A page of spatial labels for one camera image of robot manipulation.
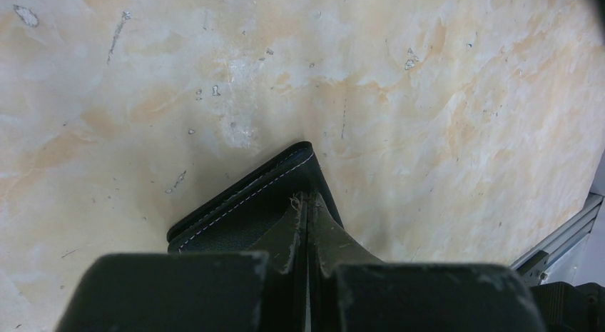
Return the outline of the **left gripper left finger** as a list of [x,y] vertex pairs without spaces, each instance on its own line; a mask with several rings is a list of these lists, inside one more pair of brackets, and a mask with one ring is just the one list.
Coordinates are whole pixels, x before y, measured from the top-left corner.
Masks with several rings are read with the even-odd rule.
[[58,331],[304,331],[305,203],[244,251],[122,253],[85,272]]

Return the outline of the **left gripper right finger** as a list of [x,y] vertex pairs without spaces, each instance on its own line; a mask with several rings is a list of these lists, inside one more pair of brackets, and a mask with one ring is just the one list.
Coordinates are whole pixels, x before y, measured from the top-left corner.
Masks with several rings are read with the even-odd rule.
[[388,263],[356,242],[322,196],[307,202],[312,331],[545,331],[523,280],[485,263]]

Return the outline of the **black leather card holder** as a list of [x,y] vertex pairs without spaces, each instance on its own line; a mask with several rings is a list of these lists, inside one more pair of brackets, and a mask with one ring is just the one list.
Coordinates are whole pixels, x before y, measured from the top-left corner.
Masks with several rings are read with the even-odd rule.
[[315,191],[341,224],[312,144],[300,141],[175,223],[167,232],[168,252],[245,250],[283,217],[291,198]]

